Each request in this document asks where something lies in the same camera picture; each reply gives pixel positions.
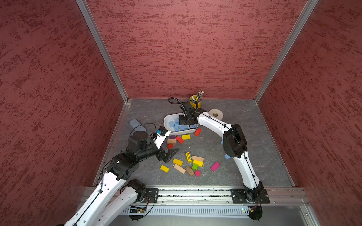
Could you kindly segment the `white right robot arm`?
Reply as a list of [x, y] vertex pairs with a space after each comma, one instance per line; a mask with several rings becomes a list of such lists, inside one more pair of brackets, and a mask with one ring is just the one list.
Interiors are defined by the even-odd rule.
[[194, 108], [189, 102], [181, 102], [183, 115], [179, 116], [181, 125], [198, 124], [204, 126], [223, 140], [223, 149], [236, 163], [243, 179], [244, 196], [249, 203], [258, 203], [264, 186], [257, 177], [248, 156], [247, 140], [242, 128], [237, 123], [223, 122], [202, 108]]

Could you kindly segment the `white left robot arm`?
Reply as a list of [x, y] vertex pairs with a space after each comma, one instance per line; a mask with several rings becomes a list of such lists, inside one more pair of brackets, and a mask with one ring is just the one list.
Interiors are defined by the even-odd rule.
[[126, 150], [113, 157], [101, 182], [77, 213], [68, 220], [67, 226], [108, 226], [117, 216], [135, 201], [145, 198], [146, 186], [129, 177], [138, 169], [139, 163], [155, 156], [167, 163], [177, 150], [166, 152], [161, 146], [170, 135], [165, 127], [152, 135], [137, 131], [128, 138]]

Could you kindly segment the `tan block left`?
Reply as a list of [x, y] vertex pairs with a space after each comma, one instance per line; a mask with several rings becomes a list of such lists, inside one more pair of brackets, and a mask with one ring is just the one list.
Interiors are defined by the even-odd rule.
[[176, 139], [168, 139], [168, 140], [167, 140], [167, 143], [168, 143], [168, 144], [176, 144], [177, 141], [176, 141]]

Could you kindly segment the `striped yellow block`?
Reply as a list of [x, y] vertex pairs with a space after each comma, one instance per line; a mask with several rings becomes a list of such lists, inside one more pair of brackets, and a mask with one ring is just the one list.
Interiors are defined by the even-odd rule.
[[192, 162], [192, 156], [191, 156], [191, 153], [190, 153], [190, 152], [187, 152], [187, 153], [186, 153], [186, 158], [187, 158], [188, 163], [191, 163], [191, 162]]

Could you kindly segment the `yellow metal pencil bucket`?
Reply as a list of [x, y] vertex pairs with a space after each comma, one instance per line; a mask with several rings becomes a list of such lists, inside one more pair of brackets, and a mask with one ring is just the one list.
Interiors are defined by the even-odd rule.
[[199, 101], [199, 97], [197, 95], [193, 95], [189, 98], [189, 103], [191, 106], [195, 109], [198, 109], [201, 107], [201, 101]]

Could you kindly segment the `white rectangular bowl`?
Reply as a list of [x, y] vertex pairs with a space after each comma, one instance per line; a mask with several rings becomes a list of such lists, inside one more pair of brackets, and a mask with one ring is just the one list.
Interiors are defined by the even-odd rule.
[[171, 131], [171, 134], [170, 135], [175, 135], [175, 136], [179, 136], [179, 135], [184, 135], [184, 134], [190, 134], [190, 133], [194, 133], [197, 128], [198, 128], [198, 124], [195, 124], [195, 125], [191, 125], [189, 126], [190, 129], [189, 130], [184, 130], [184, 131], [175, 131], [174, 130], [174, 127], [170, 127], [169, 125], [169, 122], [170, 121], [174, 121], [175, 124], [179, 124], [179, 115], [183, 115], [183, 113], [178, 113], [178, 114], [171, 114], [171, 115], [167, 115], [165, 118], [164, 118], [164, 127]]

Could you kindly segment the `yellow block near bowl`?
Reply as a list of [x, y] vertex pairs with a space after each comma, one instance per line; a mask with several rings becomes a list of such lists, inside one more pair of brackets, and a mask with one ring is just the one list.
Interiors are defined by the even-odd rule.
[[183, 139], [183, 140], [190, 140], [190, 139], [191, 139], [191, 135], [190, 135], [190, 134], [182, 135], [182, 139]]

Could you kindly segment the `bundle of pencils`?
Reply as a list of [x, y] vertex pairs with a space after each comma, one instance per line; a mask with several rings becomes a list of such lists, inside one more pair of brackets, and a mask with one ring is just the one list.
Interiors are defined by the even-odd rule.
[[199, 102], [201, 101], [201, 98], [202, 98], [202, 96], [204, 95], [204, 93], [205, 93], [205, 92], [204, 92], [202, 89], [200, 89], [200, 90], [198, 91], [196, 97], [193, 98], [195, 104], [196, 104], [196, 103], [199, 103]]

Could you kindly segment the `white tape roll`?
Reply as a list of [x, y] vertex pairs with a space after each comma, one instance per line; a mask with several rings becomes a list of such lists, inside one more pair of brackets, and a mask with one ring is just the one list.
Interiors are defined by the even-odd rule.
[[223, 119], [223, 112], [219, 109], [211, 109], [208, 111], [208, 113], [218, 120]]

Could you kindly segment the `dark wood block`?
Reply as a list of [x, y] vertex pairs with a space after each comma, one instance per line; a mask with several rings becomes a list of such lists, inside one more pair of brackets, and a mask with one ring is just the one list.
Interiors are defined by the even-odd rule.
[[187, 166], [187, 167], [185, 168], [185, 170], [187, 171], [187, 173], [188, 173], [191, 177], [193, 177], [193, 176], [195, 175], [194, 170], [193, 170], [190, 166]]

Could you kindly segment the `yellow block beside green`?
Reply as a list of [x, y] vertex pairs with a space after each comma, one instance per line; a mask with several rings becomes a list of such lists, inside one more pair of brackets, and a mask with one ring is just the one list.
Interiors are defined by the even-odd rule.
[[194, 160], [193, 163], [196, 164], [199, 167], [203, 167], [203, 162], [202, 161]]

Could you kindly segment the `tan wood block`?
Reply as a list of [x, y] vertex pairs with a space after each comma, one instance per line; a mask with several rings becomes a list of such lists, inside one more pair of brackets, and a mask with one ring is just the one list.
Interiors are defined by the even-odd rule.
[[203, 157], [198, 157], [198, 156], [192, 156], [192, 160], [194, 161], [199, 161], [199, 162], [204, 162], [204, 158]]

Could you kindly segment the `magenta block front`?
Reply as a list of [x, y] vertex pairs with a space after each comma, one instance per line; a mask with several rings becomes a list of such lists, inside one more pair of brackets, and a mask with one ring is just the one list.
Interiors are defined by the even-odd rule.
[[211, 171], [215, 172], [218, 168], [220, 167], [220, 163], [219, 162], [215, 162], [211, 167]]

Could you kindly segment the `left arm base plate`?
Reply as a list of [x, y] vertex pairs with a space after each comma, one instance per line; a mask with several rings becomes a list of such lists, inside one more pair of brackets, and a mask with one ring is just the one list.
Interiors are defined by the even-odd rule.
[[141, 203], [146, 205], [147, 203], [157, 203], [159, 195], [158, 188], [146, 188], [145, 195], [140, 200], [135, 201], [135, 203]]

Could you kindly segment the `aluminium front rail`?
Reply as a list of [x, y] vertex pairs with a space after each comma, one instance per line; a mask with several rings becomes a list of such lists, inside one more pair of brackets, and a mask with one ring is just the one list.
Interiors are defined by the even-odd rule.
[[[217, 186], [149, 186], [158, 188], [158, 205], [250, 205], [234, 204], [230, 190], [232, 187]], [[266, 187], [269, 206], [309, 206], [310, 202], [303, 188], [299, 187]]]

